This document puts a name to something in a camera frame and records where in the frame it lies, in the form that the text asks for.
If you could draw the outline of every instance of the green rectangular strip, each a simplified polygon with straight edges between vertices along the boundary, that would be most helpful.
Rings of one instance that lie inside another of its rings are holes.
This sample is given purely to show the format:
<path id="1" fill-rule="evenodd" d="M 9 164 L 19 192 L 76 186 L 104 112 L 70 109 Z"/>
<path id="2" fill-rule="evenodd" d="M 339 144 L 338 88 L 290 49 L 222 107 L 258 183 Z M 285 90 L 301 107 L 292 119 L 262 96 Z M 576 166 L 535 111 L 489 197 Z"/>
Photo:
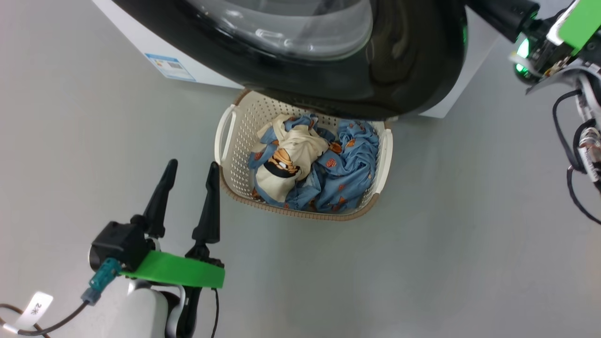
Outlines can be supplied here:
<path id="1" fill-rule="evenodd" d="M 580 0 L 563 26 L 559 36 L 571 47 L 576 55 L 601 26 L 601 0 Z"/>
<path id="2" fill-rule="evenodd" d="M 220 289 L 224 285 L 225 270 L 209 263 L 151 251 L 135 272 L 122 271 L 121 275 L 157 283 Z"/>

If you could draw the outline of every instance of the white basket handle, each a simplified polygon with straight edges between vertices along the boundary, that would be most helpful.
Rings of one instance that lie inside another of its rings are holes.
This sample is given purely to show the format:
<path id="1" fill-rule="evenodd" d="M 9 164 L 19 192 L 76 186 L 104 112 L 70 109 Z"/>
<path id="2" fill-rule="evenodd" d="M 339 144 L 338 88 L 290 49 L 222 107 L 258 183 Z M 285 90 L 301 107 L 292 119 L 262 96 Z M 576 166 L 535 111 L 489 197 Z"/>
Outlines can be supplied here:
<path id="1" fill-rule="evenodd" d="M 219 120 L 219 124 L 217 125 L 217 133 L 215 134 L 215 162 L 221 165 L 221 162 L 225 160 L 228 153 L 230 152 L 230 141 L 231 135 L 234 132 L 234 122 L 236 121 L 236 106 L 231 105 L 229 108 L 225 110 L 225 113 Z M 225 148 L 221 147 L 221 140 L 223 140 L 224 132 L 225 132 L 225 124 L 230 119 L 230 131 L 227 135 L 227 139 L 225 140 Z"/>
<path id="2" fill-rule="evenodd" d="M 386 184 L 388 172 L 390 171 L 390 164 L 392 162 L 392 131 L 390 129 L 385 129 L 385 133 L 383 144 L 380 146 L 382 147 L 382 153 L 386 154 L 386 156 L 383 158 L 383 163 L 378 165 L 376 194 L 379 194 L 382 192 L 382 189 L 384 189 L 384 184 Z"/>

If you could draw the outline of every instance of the blue clothing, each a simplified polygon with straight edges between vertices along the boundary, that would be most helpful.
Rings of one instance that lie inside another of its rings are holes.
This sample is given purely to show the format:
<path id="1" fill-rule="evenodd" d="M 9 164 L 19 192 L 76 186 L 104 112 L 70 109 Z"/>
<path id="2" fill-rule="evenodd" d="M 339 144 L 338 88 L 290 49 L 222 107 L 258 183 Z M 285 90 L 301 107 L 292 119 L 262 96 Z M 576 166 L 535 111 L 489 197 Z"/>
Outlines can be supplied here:
<path id="1" fill-rule="evenodd" d="M 326 129 L 317 126 L 314 114 L 303 115 L 284 122 L 286 131 L 304 124 L 330 143 L 338 143 L 342 149 L 337 154 L 327 150 L 315 161 L 306 179 L 297 182 L 286 196 L 284 203 L 271 199 L 255 181 L 257 193 L 271 205 L 312 212 L 340 212 L 356 208 L 364 192 L 371 186 L 376 175 L 376 158 L 379 138 L 369 123 L 340 120 L 338 140 Z M 251 153 L 248 167 L 256 173 L 277 150 L 277 138 L 273 128 L 261 137 L 265 145 L 262 152 Z"/>

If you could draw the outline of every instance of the washing machine door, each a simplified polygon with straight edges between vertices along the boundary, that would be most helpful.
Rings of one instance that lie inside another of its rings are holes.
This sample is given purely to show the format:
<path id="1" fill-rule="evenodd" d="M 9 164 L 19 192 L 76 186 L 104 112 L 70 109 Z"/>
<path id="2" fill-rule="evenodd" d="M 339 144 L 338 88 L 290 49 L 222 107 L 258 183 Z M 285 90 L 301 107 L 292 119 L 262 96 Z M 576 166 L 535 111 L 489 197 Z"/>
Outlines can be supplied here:
<path id="1" fill-rule="evenodd" d="M 421 112 L 466 52 L 461 0 L 113 0 L 241 85 L 338 117 Z"/>

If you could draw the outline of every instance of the beige plastic basket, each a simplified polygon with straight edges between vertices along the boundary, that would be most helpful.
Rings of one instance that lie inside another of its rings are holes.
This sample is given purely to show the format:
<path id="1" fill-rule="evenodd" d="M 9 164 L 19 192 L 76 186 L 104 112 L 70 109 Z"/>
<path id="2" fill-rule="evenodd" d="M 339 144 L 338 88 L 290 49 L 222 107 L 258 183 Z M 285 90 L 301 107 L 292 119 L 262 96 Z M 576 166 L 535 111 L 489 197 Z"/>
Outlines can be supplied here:
<path id="1" fill-rule="evenodd" d="M 221 167 L 221 187 L 225 192 L 241 203 L 293 217 L 348 221 L 367 213 L 374 206 L 384 188 L 392 160 L 392 132 L 385 127 L 383 122 L 371 122 L 380 138 L 376 177 L 356 209 L 346 210 L 343 214 L 320 214 L 271 206 L 252 198 L 254 179 L 248 168 L 248 159 L 252 147 L 259 141 L 257 131 L 280 114 L 301 116 L 311 112 L 315 113 L 271 99 L 255 91 L 243 90 L 221 117 L 215 135 L 215 161 Z M 317 115 L 320 127 L 335 131 L 338 118 Z M 225 138 L 225 146 L 222 146 L 226 131 L 228 133 Z"/>

